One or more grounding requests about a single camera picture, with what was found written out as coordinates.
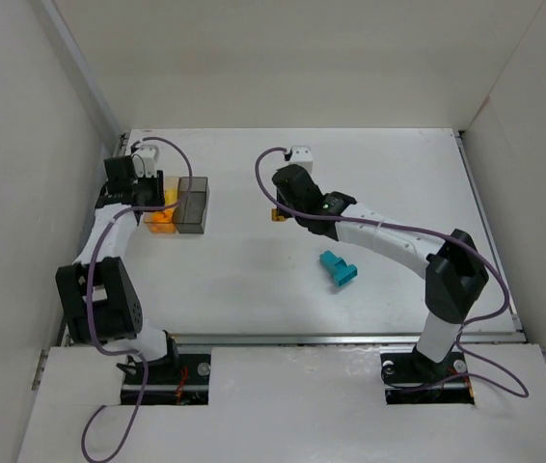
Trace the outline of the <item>yellow round lego with sticker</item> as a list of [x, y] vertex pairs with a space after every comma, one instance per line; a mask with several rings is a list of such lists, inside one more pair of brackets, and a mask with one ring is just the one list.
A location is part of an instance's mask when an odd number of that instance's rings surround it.
[[285, 222], [287, 219], [288, 217], [280, 209], [278, 208], [271, 209], [271, 220], [273, 222], [282, 223], [282, 222]]

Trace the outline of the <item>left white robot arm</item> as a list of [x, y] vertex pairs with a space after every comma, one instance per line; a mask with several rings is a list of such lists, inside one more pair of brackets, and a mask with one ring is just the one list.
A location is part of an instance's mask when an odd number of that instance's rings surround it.
[[94, 224], [78, 257], [55, 275], [64, 318], [76, 344], [98, 343], [109, 352], [135, 351], [155, 367], [179, 368], [176, 343], [150, 327], [123, 263], [140, 206], [164, 206], [163, 172], [153, 146], [104, 161], [106, 181], [96, 200]]

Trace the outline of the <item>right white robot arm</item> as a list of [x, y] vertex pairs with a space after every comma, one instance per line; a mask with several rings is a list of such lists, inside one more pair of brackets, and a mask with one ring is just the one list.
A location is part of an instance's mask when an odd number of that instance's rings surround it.
[[459, 229], [445, 237], [398, 230], [348, 195], [322, 193], [297, 164], [278, 170], [272, 182], [282, 205], [306, 215], [295, 220], [309, 232], [373, 251], [424, 280], [428, 316], [415, 350], [425, 363], [443, 363], [489, 280], [482, 261], [469, 252], [476, 248], [472, 237]]

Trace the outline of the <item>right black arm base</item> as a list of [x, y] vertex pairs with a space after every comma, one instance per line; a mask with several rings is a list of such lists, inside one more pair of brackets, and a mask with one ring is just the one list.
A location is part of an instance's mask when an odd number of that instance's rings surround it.
[[384, 351], [380, 361], [388, 405], [475, 404], [461, 352], [451, 351], [436, 364], [415, 350]]

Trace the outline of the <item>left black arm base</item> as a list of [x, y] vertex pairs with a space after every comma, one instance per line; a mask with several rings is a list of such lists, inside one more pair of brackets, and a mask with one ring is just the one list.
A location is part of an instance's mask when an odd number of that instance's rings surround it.
[[[117, 363], [123, 374], [121, 405], [135, 405], [141, 390], [144, 367], [132, 356]], [[149, 376], [143, 405], [201, 406], [209, 399], [211, 350], [193, 346], [180, 347], [178, 356], [149, 363]]]

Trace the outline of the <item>yellow lego stack in container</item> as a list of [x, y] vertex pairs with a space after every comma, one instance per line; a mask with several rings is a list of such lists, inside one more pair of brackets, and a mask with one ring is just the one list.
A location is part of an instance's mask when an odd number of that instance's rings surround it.
[[175, 207], [178, 200], [178, 191], [176, 188], [166, 188], [164, 190], [165, 206]]

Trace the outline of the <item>orange transparent container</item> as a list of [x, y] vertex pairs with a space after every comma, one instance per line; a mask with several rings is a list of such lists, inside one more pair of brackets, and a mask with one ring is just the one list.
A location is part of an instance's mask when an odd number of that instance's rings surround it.
[[[176, 188], [180, 177], [164, 177], [164, 190], [166, 188]], [[177, 232], [176, 224], [174, 223], [174, 207], [165, 206], [163, 210], [146, 212], [144, 215], [144, 223], [149, 232], [153, 234], [174, 234]]]

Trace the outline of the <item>grey transparent container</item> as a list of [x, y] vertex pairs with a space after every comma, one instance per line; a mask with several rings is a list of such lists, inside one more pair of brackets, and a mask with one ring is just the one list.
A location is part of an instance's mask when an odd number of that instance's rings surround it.
[[173, 221], [181, 234], [204, 234], [209, 199], [207, 177], [193, 177], [191, 190], [187, 193], [188, 177], [181, 177], [178, 183], [178, 198], [181, 203], [176, 208]]

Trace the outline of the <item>teal lego piece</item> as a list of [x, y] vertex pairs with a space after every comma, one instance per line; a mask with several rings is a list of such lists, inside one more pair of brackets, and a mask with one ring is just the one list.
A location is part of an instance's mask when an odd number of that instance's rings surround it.
[[348, 264], [331, 251], [325, 251], [319, 256], [320, 265], [330, 276], [334, 287], [341, 288], [349, 284], [358, 276], [358, 269], [354, 264]]

